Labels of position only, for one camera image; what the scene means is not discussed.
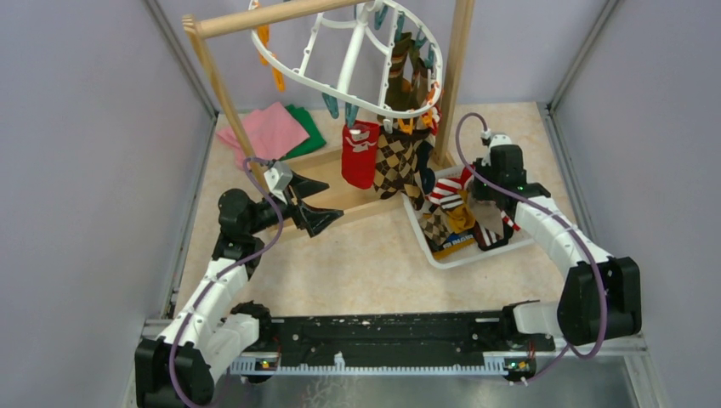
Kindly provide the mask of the green cloth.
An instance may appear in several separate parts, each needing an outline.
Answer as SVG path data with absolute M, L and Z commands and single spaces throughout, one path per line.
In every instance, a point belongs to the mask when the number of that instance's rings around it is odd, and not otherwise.
M 292 118 L 301 125 L 304 131 L 308 134 L 308 138 L 285 154 L 282 157 L 283 160 L 289 160 L 314 153 L 326 145 L 326 141 L 323 138 L 320 129 L 316 125 L 315 120 L 305 108 L 297 107 L 295 105 L 286 105 L 285 109 Z

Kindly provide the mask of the yellow sock in basket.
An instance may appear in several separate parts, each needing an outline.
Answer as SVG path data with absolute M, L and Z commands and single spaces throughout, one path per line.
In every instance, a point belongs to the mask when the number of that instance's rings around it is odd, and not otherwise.
M 473 229 L 477 222 L 468 206 L 463 204 L 447 211 L 438 208 L 434 211 L 434 215 L 440 215 L 442 222 L 442 241 L 431 240 L 429 242 L 434 259 L 447 258 L 474 242 Z

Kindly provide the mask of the red white striped sock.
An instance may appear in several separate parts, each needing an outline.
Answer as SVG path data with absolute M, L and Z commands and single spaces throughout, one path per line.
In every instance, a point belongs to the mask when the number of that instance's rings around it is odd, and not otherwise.
M 472 173 L 466 167 L 459 176 L 437 178 L 434 188 L 426 198 L 441 210 L 451 210 L 463 204 L 470 209 L 468 205 L 468 187 L 473 179 Z

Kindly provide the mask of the white clothes clip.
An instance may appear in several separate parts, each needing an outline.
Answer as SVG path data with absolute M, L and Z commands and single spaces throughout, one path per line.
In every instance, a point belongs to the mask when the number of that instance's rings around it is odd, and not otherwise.
M 383 130 L 386 134 L 391 134 L 394 131 L 393 122 L 390 118 L 383 119 Z

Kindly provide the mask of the white plastic laundry basket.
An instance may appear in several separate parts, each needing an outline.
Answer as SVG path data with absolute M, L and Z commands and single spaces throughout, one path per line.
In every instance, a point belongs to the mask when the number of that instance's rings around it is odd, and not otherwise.
M 488 224 L 489 229 L 495 230 L 499 235 L 502 233 L 502 228 L 504 225 L 516 226 L 519 229 L 514 233 L 513 237 L 510 239 L 509 243 L 506 246 L 500 247 L 498 249 L 491 250 L 489 252 L 481 252 L 475 246 L 472 246 L 465 248 L 460 252 L 454 253 L 448 258 L 436 260 L 430 253 L 429 246 L 426 243 L 423 232 L 421 231 L 421 228 L 418 224 L 418 220 L 424 213 L 427 213 L 429 211 L 432 203 L 430 201 L 426 201 L 422 209 L 417 211 L 413 208 L 413 205 L 411 204 L 409 198 L 405 196 L 403 198 L 403 202 L 408 218 L 411 222 L 412 231 L 417 238 L 417 242 L 421 247 L 423 254 L 432 266 L 437 269 L 452 269 L 465 264 L 471 264 L 476 261 L 480 261 L 481 259 L 501 255 L 505 252 L 514 251 L 520 249 L 521 247 L 526 247 L 534 243 L 532 237 L 514 222 L 514 217 L 510 214 L 509 211 L 502 211 L 501 208 L 494 201 L 477 201 L 471 195 L 469 195 L 468 198 L 473 199 L 477 203 L 491 204 L 491 206 L 497 210 L 497 215 L 491 218 L 491 220 L 494 221 L 494 225 L 491 226 L 490 224 Z

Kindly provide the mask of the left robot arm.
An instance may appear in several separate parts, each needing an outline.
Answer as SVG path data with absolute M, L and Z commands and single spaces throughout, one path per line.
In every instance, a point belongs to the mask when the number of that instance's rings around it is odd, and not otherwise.
M 262 351 L 273 337 L 270 313 L 250 303 L 227 310 L 269 250 L 257 234 L 282 229 L 290 219 L 311 237 L 343 216 L 312 207 L 305 198 L 329 189 L 277 162 L 264 172 L 270 192 L 254 201 L 241 189 L 218 201 L 219 237 L 197 288 L 176 318 L 156 337 L 144 338 L 134 353 L 139 407 L 211 407 L 219 379 L 249 348 Z

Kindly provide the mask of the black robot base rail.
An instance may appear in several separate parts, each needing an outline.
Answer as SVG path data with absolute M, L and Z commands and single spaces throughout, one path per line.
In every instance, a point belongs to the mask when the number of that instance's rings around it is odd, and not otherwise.
M 272 317 L 260 303 L 230 315 L 259 320 L 259 339 L 230 371 L 263 382 L 272 376 L 500 376 L 536 374 L 536 355 L 554 339 L 519 334 L 508 312 L 347 314 Z

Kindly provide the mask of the pink cloth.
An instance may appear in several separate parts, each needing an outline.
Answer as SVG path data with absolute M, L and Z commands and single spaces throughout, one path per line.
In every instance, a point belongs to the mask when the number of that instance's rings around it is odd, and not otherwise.
M 241 118 L 241 125 L 253 148 L 253 156 L 278 160 L 308 138 L 301 125 L 281 102 L 253 110 Z

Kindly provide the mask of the teal clothes clip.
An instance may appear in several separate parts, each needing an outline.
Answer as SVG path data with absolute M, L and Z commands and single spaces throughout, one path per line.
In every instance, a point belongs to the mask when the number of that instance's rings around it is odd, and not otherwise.
M 323 102 L 333 119 L 339 118 L 339 108 L 338 108 L 338 100 L 336 97 L 328 94 L 328 93 L 322 93 L 321 97 L 323 99 Z
M 356 118 L 358 115 L 359 107 L 357 105 L 354 105 L 350 102 L 346 102 L 344 104 L 344 120 L 345 120 L 345 126 L 348 129 L 351 129 L 354 127 Z

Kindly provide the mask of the brown argyle sock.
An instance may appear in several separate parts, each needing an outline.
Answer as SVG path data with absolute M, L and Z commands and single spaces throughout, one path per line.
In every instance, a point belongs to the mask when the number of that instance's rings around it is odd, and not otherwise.
M 403 144 L 394 133 L 381 130 L 372 181 L 372 187 L 381 200 L 391 198 L 400 190 L 402 181 L 400 165 L 403 163 L 403 150 Z
M 399 192 L 409 198 L 415 210 L 420 210 L 424 202 L 422 189 L 416 180 L 418 171 L 417 150 L 427 140 L 429 134 L 428 129 L 416 130 L 410 134 L 401 133 L 399 139 L 401 151 L 399 153 L 398 177 L 396 178 L 397 187 Z

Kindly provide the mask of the white round clip hanger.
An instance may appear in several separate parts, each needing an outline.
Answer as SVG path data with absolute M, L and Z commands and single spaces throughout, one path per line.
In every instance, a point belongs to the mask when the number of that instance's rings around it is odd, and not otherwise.
M 329 20 L 323 12 L 316 14 L 315 23 L 311 27 L 309 40 L 302 50 L 302 60 L 298 67 L 287 66 L 268 49 L 268 46 L 264 48 L 258 38 L 258 27 L 251 30 L 253 45 L 258 53 L 268 60 L 269 67 L 275 67 L 282 73 L 284 80 L 290 79 L 313 88 L 321 94 L 330 94 L 337 98 L 338 103 L 340 101 L 350 102 L 357 105 L 359 109 L 362 108 L 392 120 L 413 118 L 415 121 L 433 107 L 440 110 L 438 103 L 443 94 L 443 58 L 440 47 L 428 27 L 414 13 L 396 1 L 359 3 L 353 7 L 353 10 L 354 18 L 344 21 Z M 336 84 L 320 82 L 306 75 L 322 27 L 334 31 L 351 31 L 349 45 L 343 56 Z M 414 40 L 410 53 L 419 52 L 422 49 L 427 51 L 424 61 L 429 68 L 430 92 L 425 104 L 419 109 L 414 110 L 409 107 L 408 110 L 397 111 L 385 104 L 385 96 L 389 87 L 388 77 L 392 49 L 395 42 L 399 40 L 400 34 L 405 31 L 409 31 Z M 365 42 L 369 42 L 383 56 L 384 71 L 376 99 L 363 99 L 349 91 L 355 67 L 361 55 L 361 48 Z

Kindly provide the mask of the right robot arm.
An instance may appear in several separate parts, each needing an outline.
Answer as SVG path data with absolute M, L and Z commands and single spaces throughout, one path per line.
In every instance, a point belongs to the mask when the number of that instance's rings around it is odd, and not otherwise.
M 505 308 L 511 319 L 498 327 L 505 348 L 521 350 L 533 334 L 582 346 L 641 331 L 639 265 L 594 244 L 559 210 L 545 187 L 529 182 L 518 145 L 492 147 L 472 167 L 472 197 L 492 201 L 507 214 L 505 232 L 525 232 L 565 279 L 556 302 L 528 301 Z

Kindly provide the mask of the orange clip at back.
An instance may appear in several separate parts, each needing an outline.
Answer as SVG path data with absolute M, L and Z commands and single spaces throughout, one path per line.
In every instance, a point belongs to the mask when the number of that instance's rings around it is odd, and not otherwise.
M 262 43 L 264 48 L 267 48 L 269 41 L 270 41 L 270 26 L 269 25 L 262 25 L 257 29 L 257 34 L 260 42 Z M 258 54 L 259 60 L 262 65 L 269 66 L 270 63 L 268 60 L 261 54 Z M 278 71 L 275 67 L 272 67 L 272 73 L 273 78 L 275 82 L 276 89 L 279 92 L 285 92 L 286 91 L 286 84 L 284 80 L 284 76 L 280 71 Z

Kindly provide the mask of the navy white red hanging sock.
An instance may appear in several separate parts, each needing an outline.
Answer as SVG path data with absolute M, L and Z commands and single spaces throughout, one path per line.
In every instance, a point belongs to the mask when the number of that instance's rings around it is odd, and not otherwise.
M 429 135 L 435 136 L 439 131 L 441 113 L 437 107 L 420 116 L 422 129 L 415 130 L 415 136 L 421 141 L 417 147 L 417 172 L 420 177 L 422 192 L 428 195 L 435 184 L 434 172 L 429 168 L 430 154 L 434 146 L 428 141 Z

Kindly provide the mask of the olive striped hanging sock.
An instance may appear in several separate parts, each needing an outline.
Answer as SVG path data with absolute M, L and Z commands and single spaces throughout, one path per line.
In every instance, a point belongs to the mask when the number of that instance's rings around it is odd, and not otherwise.
M 414 44 L 409 31 L 402 32 L 391 53 L 385 104 L 394 111 L 406 111 L 411 104 L 412 82 L 404 77 L 406 61 Z

